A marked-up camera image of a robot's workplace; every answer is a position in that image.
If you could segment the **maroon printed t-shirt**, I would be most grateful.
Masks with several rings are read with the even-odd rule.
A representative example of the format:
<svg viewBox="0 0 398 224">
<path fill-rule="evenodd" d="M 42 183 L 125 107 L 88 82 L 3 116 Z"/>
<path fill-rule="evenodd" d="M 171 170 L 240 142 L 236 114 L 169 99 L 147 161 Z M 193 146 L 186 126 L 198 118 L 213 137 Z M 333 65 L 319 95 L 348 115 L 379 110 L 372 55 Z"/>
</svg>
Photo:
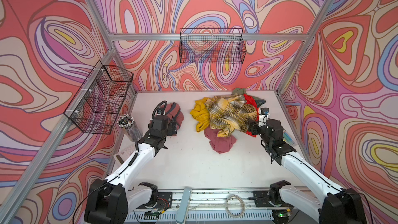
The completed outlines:
<svg viewBox="0 0 398 224">
<path fill-rule="evenodd" d="M 184 115 L 180 105 L 175 102 L 162 105 L 157 110 L 157 113 L 164 114 L 169 119 L 167 135 L 176 136 L 177 131 L 181 128 L 182 122 L 184 121 Z"/>
</svg>

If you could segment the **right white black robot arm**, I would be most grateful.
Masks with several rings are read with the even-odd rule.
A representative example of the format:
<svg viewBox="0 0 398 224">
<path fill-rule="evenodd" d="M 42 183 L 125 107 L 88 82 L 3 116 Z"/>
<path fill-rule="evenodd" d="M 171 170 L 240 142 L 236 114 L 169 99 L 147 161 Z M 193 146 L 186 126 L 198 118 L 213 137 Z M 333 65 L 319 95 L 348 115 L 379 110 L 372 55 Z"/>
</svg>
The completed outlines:
<svg viewBox="0 0 398 224">
<path fill-rule="evenodd" d="M 292 205 L 319 224 L 367 223 L 360 193 L 328 179 L 285 142 L 284 128 L 279 120 L 269 118 L 268 108 L 259 110 L 258 120 L 252 122 L 249 129 L 260 136 L 271 161 L 293 173 L 313 193 L 310 196 L 281 180 L 270 185 L 266 196 L 269 204 Z"/>
</svg>

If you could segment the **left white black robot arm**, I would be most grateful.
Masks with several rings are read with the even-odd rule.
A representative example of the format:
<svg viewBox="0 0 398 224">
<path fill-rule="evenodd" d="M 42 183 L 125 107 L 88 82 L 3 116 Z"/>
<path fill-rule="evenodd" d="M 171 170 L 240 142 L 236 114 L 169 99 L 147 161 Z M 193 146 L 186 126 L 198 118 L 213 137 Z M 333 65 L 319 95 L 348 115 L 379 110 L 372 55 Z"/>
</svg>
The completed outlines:
<svg viewBox="0 0 398 224">
<path fill-rule="evenodd" d="M 147 208 L 148 216 L 159 216 L 170 207 L 169 200 L 159 197 L 156 185 L 133 183 L 146 164 L 166 148 L 167 137 L 177 134 L 183 120 L 177 103 L 161 101 L 155 107 L 148 131 L 134 143 L 133 153 L 114 173 L 91 184 L 84 213 L 86 223 L 123 224 L 128 214 L 139 207 Z"/>
</svg>

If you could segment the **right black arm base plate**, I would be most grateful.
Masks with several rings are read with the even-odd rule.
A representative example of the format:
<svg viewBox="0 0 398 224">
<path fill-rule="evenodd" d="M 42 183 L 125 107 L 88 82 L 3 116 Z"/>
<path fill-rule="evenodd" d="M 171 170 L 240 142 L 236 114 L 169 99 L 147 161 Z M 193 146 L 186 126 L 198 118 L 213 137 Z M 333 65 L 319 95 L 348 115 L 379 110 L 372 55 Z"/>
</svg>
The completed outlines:
<svg viewBox="0 0 398 224">
<path fill-rule="evenodd" d="M 254 201 L 256 207 L 294 208 L 294 206 L 287 203 L 271 203 L 269 200 L 268 190 L 255 190 L 252 193 L 253 196 L 249 197 L 248 200 Z"/>
</svg>

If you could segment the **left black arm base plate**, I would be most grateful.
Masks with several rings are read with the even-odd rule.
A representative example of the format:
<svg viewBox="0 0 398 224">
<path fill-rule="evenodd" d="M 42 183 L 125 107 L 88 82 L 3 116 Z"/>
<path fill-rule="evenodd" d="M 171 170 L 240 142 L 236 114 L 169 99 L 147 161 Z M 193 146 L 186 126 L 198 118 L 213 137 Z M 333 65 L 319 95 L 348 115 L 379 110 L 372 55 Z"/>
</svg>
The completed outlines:
<svg viewBox="0 0 398 224">
<path fill-rule="evenodd" d="M 157 194 L 156 203 L 147 203 L 137 209 L 168 209 L 172 205 L 173 193 L 171 191 L 161 191 Z"/>
</svg>

